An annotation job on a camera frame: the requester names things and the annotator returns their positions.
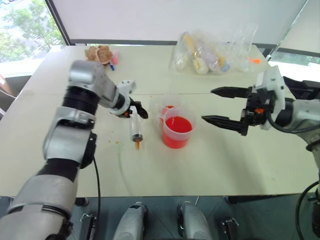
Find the window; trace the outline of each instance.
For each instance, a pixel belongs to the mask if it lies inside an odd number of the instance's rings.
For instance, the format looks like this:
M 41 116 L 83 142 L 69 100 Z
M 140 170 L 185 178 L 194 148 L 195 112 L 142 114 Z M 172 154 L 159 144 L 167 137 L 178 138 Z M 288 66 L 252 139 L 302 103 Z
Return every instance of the window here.
M 32 74 L 54 45 L 65 42 L 44 0 L 0 0 L 0 74 Z
M 277 51 L 272 54 L 269 64 L 277 65 L 281 75 L 293 80 L 320 82 L 320 57 Z

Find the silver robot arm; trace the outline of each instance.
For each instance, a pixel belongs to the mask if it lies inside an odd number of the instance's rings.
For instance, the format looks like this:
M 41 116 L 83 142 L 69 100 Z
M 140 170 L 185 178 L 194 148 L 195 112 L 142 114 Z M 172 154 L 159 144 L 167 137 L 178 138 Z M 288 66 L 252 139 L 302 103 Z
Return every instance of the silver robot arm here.
M 296 99 L 285 98 L 285 85 Z M 281 132 L 299 136 L 306 141 L 306 149 L 313 153 L 320 180 L 320 83 L 282 77 L 278 67 L 273 66 L 258 75 L 254 86 L 219 87 L 211 92 L 226 98 L 246 98 L 247 102 L 240 121 L 216 115 L 202 116 L 205 121 L 243 136 L 247 135 L 249 126 L 256 125 L 264 130 L 272 126 Z M 317 192 L 312 229 L 320 237 L 320 184 Z
M 130 105 L 140 102 L 129 93 L 131 81 L 116 86 L 102 64 L 76 61 L 62 106 L 56 111 L 43 144 L 43 168 L 22 187 L 0 220 L 0 240 L 64 240 L 71 233 L 72 209 L 77 195 L 78 172 L 94 157 L 97 135 L 92 133 L 98 104 L 119 117 L 130 116 Z

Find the plastic bag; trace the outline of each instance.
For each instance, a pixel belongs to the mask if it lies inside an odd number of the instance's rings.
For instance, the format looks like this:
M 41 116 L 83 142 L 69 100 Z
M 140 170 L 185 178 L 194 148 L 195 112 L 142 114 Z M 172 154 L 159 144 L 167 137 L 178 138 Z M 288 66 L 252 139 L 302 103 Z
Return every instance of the plastic bag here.
M 194 69 L 200 75 L 223 74 L 230 69 L 251 71 L 248 52 L 257 28 L 257 24 L 250 23 L 236 30 L 230 28 L 229 34 L 183 32 L 174 48 L 171 66 L 180 72 Z

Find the red liquid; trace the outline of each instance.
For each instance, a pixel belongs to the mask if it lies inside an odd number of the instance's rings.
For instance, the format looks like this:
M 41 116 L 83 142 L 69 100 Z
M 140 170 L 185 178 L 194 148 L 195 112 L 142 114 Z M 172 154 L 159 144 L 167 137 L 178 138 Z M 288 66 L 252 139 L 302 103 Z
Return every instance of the red liquid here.
M 177 133 L 187 133 L 192 130 L 191 123 L 187 119 L 185 119 L 181 116 L 170 117 L 167 121 L 165 121 L 165 124 L 171 130 L 173 130 Z M 189 140 L 189 138 L 187 138 L 185 140 L 180 140 L 180 141 L 172 139 L 168 135 L 166 135 L 164 131 L 162 134 L 162 139 L 163 139 L 163 142 L 165 145 L 167 145 L 168 147 L 173 148 L 173 149 L 183 148 Z

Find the white table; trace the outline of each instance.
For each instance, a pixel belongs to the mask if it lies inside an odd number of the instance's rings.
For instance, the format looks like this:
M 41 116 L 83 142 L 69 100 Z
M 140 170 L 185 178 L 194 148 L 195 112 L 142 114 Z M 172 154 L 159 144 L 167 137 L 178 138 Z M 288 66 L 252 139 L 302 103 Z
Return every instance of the white table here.
M 50 52 L 0 121 L 0 196 L 15 196 L 43 166 L 43 140 L 62 103 L 70 65 L 85 59 L 84 49 L 69 46 Z M 151 99 L 169 90 L 178 93 L 187 105 L 193 105 L 197 126 L 185 148 L 170 149 L 162 143 L 152 121 L 143 120 L 144 140 L 136 150 L 130 141 L 128 119 L 117 118 L 99 107 L 93 132 L 98 135 L 95 158 L 103 197 L 292 194 L 301 192 L 317 177 L 313 155 L 299 137 L 259 127 L 251 127 L 244 137 L 201 119 L 202 115 L 221 115 L 239 120 L 245 99 L 209 92 L 222 86 L 254 84 L 257 73 L 268 67 L 255 46 L 250 56 L 260 58 L 261 64 L 253 73 L 223 76 L 169 70 L 172 46 L 117 49 L 120 59 L 116 71 L 107 68 L 112 80 L 135 80 L 137 90 L 132 98 L 147 110 Z M 77 196 L 97 196 L 92 165 L 80 172 Z

